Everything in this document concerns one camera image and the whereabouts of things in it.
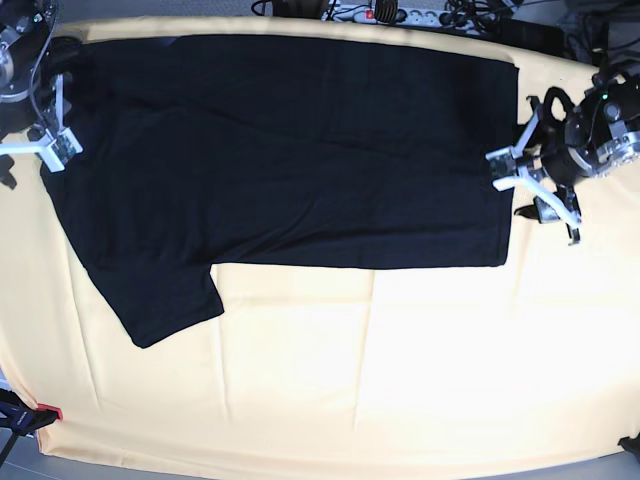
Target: wire bundle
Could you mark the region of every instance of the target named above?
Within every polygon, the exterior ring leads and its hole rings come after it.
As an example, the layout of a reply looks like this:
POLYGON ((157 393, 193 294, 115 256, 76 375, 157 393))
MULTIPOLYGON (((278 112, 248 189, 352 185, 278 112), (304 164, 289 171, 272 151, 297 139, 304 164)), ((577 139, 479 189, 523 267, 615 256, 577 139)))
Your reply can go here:
POLYGON ((496 2, 490 4, 485 0, 447 0, 445 9, 451 13, 444 15, 441 19, 444 25, 462 27, 468 21, 473 23, 475 29, 480 33, 491 33, 495 31, 500 22, 500 18, 510 14, 510 8, 496 8, 496 2))

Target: screw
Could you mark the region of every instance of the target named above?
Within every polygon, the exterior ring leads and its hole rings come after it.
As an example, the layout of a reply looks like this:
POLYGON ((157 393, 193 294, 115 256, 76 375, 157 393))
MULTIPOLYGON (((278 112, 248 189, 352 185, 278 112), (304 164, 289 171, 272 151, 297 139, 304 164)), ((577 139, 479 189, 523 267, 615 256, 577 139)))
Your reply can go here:
POLYGON ((616 122, 620 118, 620 107, 615 103, 607 103, 604 106, 604 115, 610 122, 616 122))

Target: black clamp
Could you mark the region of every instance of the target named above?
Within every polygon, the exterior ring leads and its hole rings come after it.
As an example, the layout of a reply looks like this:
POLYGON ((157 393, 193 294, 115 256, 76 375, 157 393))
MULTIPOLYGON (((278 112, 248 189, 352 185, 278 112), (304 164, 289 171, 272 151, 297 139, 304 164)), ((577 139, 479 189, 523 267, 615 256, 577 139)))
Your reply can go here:
POLYGON ((623 448, 625 452, 632 453, 638 463, 640 463, 640 435, 636 438, 625 437, 620 439, 618 445, 623 448))
POLYGON ((32 434, 36 430, 51 425, 60 419, 60 412, 54 410, 32 410, 13 392, 0 389, 0 428, 9 428, 11 437, 0 452, 0 467, 15 446, 18 438, 32 434))

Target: t-shirt hem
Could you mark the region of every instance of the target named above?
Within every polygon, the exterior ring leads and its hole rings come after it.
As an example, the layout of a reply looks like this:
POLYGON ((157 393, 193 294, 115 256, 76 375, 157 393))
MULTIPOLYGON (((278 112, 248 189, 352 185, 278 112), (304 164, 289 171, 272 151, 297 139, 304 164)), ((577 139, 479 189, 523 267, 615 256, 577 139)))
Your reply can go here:
POLYGON ((148 332, 144 335, 131 335, 133 344, 140 348, 149 348, 156 343, 164 340, 171 335, 186 330, 189 327, 197 325, 198 323, 206 322, 212 318, 219 317, 224 313, 224 307, 222 302, 216 302, 216 305, 211 305, 203 310, 199 310, 196 313, 188 316, 182 316, 179 319, 170 318, 152 332, 148 332))

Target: metal bracket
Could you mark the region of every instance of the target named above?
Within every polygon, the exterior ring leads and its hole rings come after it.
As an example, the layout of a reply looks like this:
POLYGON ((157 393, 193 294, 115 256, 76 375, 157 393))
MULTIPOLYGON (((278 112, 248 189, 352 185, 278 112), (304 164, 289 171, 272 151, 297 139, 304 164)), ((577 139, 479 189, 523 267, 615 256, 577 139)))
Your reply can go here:
POLYGON ((39 140, 25 143, 0 144, 1 155, 36 154, 51 172, 65 169, 66 163, 76 154, 82 153, 82 145, 70 128, 65 127, 64 117, 64 81, 62 75, 55 78, 55 127, 56 133, 45 131, 39 140))
POLYGON ((515 146, 509 146, 488 153, 485 158, 491 164, 493 173, 493 186, 496 190, 503 192, 516 186, 528 188, 537 197, 540 197, 557 213, 558 217, 565 222, 571 230, 577 230, 582 224, 582 219, 577 212, 573 212, 553 193, 543 187, 538 180, 544 177, 544 172, 536 170, 533 173, 527 165, 518 165, 518 159, 523 158, 524 149, 531 140, 536 128, 540 123, 542 107, 536 106, 533 116, 527 123, 515 146))

